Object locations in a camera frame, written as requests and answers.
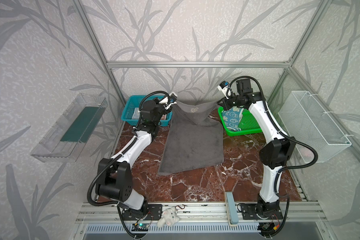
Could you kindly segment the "grey towel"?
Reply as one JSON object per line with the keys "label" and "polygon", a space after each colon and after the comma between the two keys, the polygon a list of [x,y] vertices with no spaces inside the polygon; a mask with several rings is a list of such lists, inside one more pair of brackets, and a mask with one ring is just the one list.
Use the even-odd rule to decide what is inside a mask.
{"label": "grey towel", "polygon": [[167,176],[223,163],[223,126],[209,118],[217,107],[215,102],[196,106],[178,102],[174,105],[158,175]]}

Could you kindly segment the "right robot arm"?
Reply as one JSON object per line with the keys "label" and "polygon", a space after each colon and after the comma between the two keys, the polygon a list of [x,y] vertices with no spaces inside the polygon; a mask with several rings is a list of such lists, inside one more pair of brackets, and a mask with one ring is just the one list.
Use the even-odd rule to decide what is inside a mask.
{"label": "right robot arm", "polygon": [[[282,173],[310,167],[318,161],[319,156],[313,147],[288,136],[270,111],[263,90],[254,92],[251,82],[259,84],[258,80],[250,76],[240,76],[229,83],[221,82],[218,90],[224,96],[218,101],[218,105],[225,111],[233,107],[249,110],[265,136],[266,145],[259,152],[264,171],[258,200],[255,205],[242,207],[241,210],[266,220],[280,213],[279,187]],[[313,159],[304,165],[288,167],[287,161],[291,158],[296,145],[306,148],[313,154]]]}

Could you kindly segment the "printed rabbit towel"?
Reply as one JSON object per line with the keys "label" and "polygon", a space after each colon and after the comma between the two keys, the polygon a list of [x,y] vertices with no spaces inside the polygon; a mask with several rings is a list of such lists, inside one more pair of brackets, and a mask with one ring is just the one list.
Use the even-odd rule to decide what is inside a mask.
{"label": "printed rabbit towel", "polygon": [[135,108],[131,119],[138,120],[139,117],[140,117],[140,110],[139,110],[139,108]]}

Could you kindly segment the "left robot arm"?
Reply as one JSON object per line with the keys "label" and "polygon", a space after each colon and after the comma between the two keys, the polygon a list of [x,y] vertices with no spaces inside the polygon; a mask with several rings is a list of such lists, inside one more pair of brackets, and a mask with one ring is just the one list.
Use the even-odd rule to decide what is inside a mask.
{"label": "left robot arm", "polygon": [[98,173],[87,192],[90,205],[117,205],[141,215],[147,214],[147,200],[133,188],[132,168],[143,150],[157,136],[162,116],[171,113],[177,98],[174,92],[155,91],[142,99],[131,140],[110,159],[99,162]]}

